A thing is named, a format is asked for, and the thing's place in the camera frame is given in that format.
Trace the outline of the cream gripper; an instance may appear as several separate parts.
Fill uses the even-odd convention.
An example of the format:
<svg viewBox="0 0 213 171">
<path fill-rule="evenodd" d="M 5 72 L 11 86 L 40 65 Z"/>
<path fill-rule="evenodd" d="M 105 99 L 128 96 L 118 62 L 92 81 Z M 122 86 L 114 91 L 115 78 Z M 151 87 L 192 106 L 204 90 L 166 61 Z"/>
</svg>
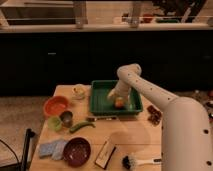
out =
<svg viewBox="0 0 213 171">
<path fill-rule="evenodd" d="M 124 101 L 129 100 L 130 88 L 129 87 L 115 87 L 107 95 L 108 100 L 115 100 L 120 97 Z"/>
</svg>

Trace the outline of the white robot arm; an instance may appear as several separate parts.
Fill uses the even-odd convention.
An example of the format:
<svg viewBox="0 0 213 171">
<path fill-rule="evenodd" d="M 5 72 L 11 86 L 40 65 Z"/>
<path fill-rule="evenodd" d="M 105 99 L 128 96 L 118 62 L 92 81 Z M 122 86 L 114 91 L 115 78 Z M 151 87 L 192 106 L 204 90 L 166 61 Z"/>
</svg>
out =
<svg viewBox="0 0 213 171">
<path fill-rule="evenodd" d="M 208 112 L 197 100 L 178 96 L 141 77 L 139 64 L 120 66 L 118 83 L 108 98 L 128 100 L 134 88 L 163 113 L 161 171 L 213 171 L 213 143 Z"/>
</svg>

